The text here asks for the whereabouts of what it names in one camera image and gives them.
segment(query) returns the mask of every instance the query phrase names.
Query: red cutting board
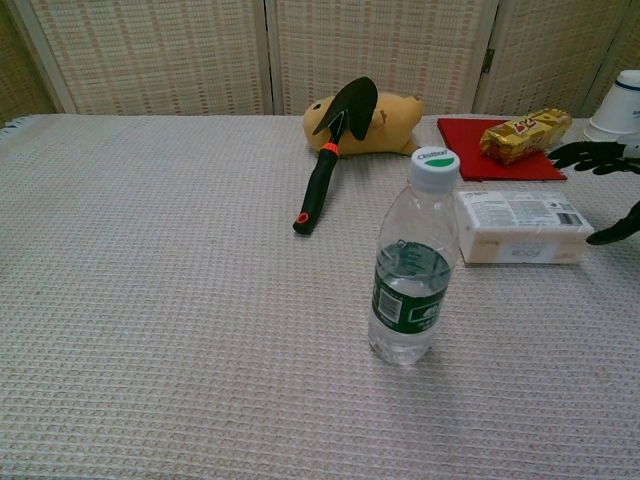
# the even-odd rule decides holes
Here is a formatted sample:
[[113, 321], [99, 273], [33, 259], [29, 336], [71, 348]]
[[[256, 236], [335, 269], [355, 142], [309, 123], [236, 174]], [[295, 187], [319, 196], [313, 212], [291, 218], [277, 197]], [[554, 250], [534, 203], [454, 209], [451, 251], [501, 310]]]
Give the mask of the red cutting board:
[[566, 180], [544, 152], [502, 165], [480, 150], [480, 138], [487, 128], [505, 120], [439, 118], [438, 128], [447, 147], [460, 157], [464, 180]]

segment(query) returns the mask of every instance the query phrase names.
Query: table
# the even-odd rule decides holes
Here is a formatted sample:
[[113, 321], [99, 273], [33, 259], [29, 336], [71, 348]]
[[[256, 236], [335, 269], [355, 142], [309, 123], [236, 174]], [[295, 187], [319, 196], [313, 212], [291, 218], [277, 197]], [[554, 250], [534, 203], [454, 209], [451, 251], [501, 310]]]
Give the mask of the table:
[[[393, 367], [367, 318], [407, 157], [341, 160], [302, 238], [299, 117], [23, 123], [0, 141], [0, 475], [640, 477], [640, 235], [573, 266], [460, 259], [433, 351]], [[640, 199], [566, 173], [458, 188], [560, 191], [596, 229]]]

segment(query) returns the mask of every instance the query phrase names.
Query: gold wrapper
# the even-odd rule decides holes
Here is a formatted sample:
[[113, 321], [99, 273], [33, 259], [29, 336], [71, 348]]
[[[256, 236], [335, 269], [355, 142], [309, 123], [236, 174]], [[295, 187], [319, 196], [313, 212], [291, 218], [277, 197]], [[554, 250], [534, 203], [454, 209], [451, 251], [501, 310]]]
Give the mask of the gold wrapper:
[[570, 126], [568, 113], [546, 108], [488, 128], [480, 139], [480, 148], [506, 165], [558, 142]]

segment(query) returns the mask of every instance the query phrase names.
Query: yellow plush toy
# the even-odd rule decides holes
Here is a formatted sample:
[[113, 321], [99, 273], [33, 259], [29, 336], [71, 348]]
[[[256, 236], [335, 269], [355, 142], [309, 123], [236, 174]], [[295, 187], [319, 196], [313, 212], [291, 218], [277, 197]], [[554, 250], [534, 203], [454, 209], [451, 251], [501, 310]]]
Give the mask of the yellow plush toy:
[[[329, 141], [329, 129], [313, 135], [320, 120], [334, 97], [313, 102], [304, 112], [304, 133], [316, 152]], [[380, 92], [373, 112], [369, 130], [363, 141], [356, 140], [346, 131], [338, 146], [341, 155], [361, 153], [393, 152], [411, 155], [418, 147], [413, 142], [413, 128], [422, 118], [422, 103], [416, 97], [401, 97], [393, 93]]]

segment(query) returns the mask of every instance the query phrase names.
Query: water bottle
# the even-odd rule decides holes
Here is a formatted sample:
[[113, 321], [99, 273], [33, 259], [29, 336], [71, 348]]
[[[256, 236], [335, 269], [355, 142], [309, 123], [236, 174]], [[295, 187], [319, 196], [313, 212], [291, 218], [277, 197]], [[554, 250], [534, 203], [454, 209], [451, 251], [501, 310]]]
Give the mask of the water bottle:
[[413, 364], [431, 347], [458, 257], [452, 191], [459, 169], [451, 150], [416, 150], [409, 185], [380, 228], [369, 343], [388, 363]]

